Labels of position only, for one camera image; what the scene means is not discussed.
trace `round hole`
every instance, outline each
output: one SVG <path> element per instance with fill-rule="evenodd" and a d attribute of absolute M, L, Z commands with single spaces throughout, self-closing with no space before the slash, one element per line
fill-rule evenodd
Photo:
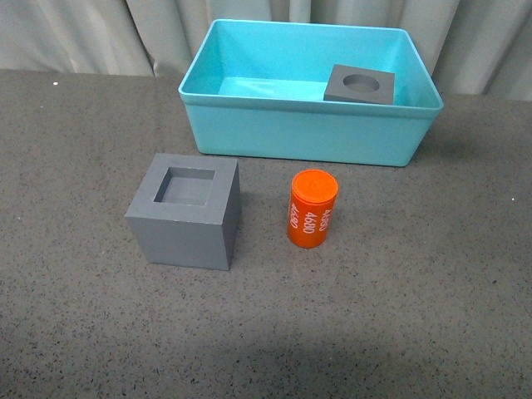
<path fill-rule="evenodd" d="M 379 90 L 379 82 L 377 79 L 368 75 L 349 75 L 343 78 L 343 84 L 348 89 L 353 91 L 360 91 L 362 93 L 368 93 L 370 91 Z"/>

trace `square hole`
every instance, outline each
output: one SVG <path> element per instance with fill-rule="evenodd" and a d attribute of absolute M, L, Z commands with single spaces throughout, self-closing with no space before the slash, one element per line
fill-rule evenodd
<path fill-rule="evenodd" d="M 155 202 L 205 205 L 213 184 L 214 170 L 171 167 L 166 171 Z"/>

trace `cylinder lid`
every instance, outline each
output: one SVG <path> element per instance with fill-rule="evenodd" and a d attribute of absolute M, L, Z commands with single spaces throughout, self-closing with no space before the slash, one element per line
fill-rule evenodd
<path fill-rule="evenodd" d="M 323 170 L 307 169 L 293 177 L 292 192 L 303 202 L 325 204 L 336 197 L 338 182 Z"/>

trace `gray curtain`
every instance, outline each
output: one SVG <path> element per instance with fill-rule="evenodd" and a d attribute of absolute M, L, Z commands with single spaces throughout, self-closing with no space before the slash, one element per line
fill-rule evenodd
<path fill-rule="evenodd" d="M 173 76 L 217 18 L 407 30 L 442 92 L 532 100 L 532 0 L 0 0 L 0 68 Z"/>

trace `gray cube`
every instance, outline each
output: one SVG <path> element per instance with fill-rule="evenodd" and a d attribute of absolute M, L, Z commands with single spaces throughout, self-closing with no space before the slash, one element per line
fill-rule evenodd
<path fill-rule="evenodd" d="M 390 72 L 335 65 L 323 99 L 393 105 L 394 84 Z"/>
<path fill-rule="evenodd" d="M 236 159 L 157 154 L 126 219 L 150 263 L 229 270 L 241 209 Z"/>

